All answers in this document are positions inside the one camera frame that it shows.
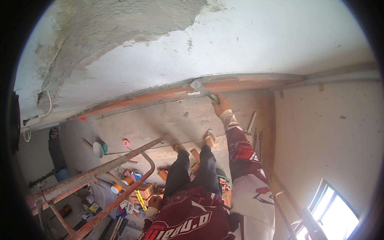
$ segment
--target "orange wooden board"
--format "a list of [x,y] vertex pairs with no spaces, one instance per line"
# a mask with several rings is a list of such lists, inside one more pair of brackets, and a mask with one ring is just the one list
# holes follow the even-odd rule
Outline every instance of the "orange wooden board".
[[[254,73],[254,74],[226,74],[218,76],[207,76],[201,78],[203,86],[213,93],[273,88],[276,86],[305,80],[303,75],[281,74],[281,73]],[[143,104],[152,101],[185,97],[188,94],[185,91],[193,91],[190,86],[180,86],[163,89],[159,91],[140,94],[137,96],[124,98],[112,103],[108,103],[96,108],[92,108],[84,113],[74,116],[70,119],[85,118],[96,114],[106,113],[108,111],[126,108],[129,106]]]

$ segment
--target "blue container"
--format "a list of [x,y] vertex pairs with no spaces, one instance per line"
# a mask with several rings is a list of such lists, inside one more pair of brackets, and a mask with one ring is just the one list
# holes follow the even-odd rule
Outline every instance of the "blue container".
[[65,169],[65,168],[58,169],[58,170],[53,169],[52,172],[53,172],[53,175],[56,177],[56,180],[58,182],[61,182],[61,181],[64,181],[65,179],[70,178],[70,175],[69,175],[67,169]]
[[135,177],[136,181],[139,180],[143,176],[143,175],[141,175],[141,174],[139,174],[137,172],[133,172],[132,175]]

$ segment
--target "flip-flop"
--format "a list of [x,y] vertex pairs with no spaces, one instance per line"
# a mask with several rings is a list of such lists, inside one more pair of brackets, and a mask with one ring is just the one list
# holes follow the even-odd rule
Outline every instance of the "flip-flop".
[[181,145],[181,142],[179,142],[178,140],[174,140],[173,143],[172,143],[172,148],[175,152],[179,152],[180,149],[183,149],[184,151],[187,151],[183,145]]
[[204,141],[206,141],[207,139],[210,139],[211,142],[212,142],[212,146],[215,145],[215,141],[216,141],[216,133],[212,130],[212,129],[209,129],[206,133],[206,137],[204,138]]

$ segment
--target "trowel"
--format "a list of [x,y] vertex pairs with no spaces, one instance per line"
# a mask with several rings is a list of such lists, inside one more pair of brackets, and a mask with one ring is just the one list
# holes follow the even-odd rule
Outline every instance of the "trowel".
[[190,86],[191,88],[200,91],[201,94],[208,96],[210,99],[220,104],[220,99],[215,94],[212,94],[210,91],[208,91],[199,81],[193,81]]

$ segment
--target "scaffolding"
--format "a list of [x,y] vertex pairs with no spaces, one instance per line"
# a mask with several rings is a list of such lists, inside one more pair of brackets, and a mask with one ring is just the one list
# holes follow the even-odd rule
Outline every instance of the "scaffolding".
[[[145,150],[154,147],[156,144],[162,142],[165,136],[159,137],[156,140],[153,140],[146,145],[143,145],[119,158],[116,158],[110,162],[104,163],[100,166],[92,168],[88,171],[82,172],[74,177],[68,178],[62,182],[59,182],[51,187],[47,187],[40,192],[30,194],[26,197],[27,204],[31,209],[33,215],[39,214],[40,223],[43,231],[45,231],[45,224],[43,218],[43,210],[50,207],[63,227],[67,230],[70,235],[71,240],[82,239],[86,234],[88,234],[94,227],[96,227],[103,218],[105,218],[113,209],[115,209],[123,200],[127,197],[141,184],[143,183],[154,171],[155,164],[152,159],[144,152]],[[139,180],[137,180],[131,186],[126,186],[126,190],[118,196],[111,204],[105,207],[101,212],[99,212],[94,218],[87,222],[76,232],[65,222],[64,218],[60,215],[59,211],[55,207],[55,203],[61,199],[69,196],[75,191],[81,189],[85,185],[91,183],[92,181],[98,181],[101,176],[109,173],[109,171],[117,168],[118,166],[126,163],[137,155],[143,155],[143,157],[151,165],[151,169],[146,172]]]

